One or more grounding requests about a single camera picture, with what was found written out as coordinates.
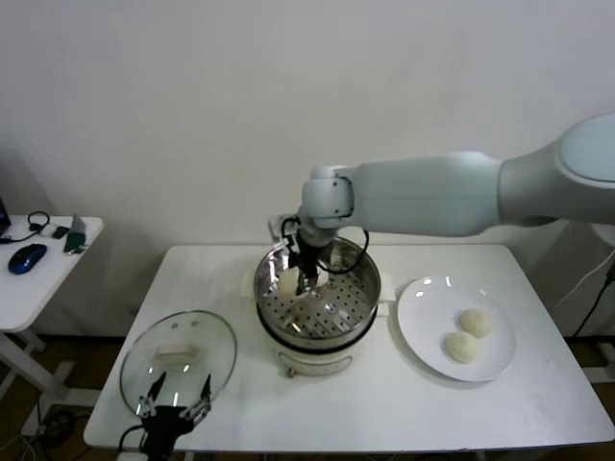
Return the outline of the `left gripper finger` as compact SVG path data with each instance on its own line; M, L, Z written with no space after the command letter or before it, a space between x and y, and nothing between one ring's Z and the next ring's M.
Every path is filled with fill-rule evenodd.
M137 416L149 417L155 409L155 401L160 394L160 390L166 379L166 372L163 372L149 387L147 393L138 398Z
M211 410L211 375L208 375L201 393L199 400L189 407L184 417L186 419L204 419Z

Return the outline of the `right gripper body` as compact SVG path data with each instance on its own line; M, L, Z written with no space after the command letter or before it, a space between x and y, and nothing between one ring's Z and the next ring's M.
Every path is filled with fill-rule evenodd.
M332 241L332 231L314 227L294 226L290 231L293 243L290 252L296 253L301 259L316 261L322 251Z

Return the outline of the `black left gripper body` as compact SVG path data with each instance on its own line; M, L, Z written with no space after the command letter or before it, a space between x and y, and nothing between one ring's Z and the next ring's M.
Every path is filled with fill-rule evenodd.
M183 406L160 405L154 416L142 417L145 439L141 451L147 456L170 456L177 440L194 428L192 420L181 416L184 410Z

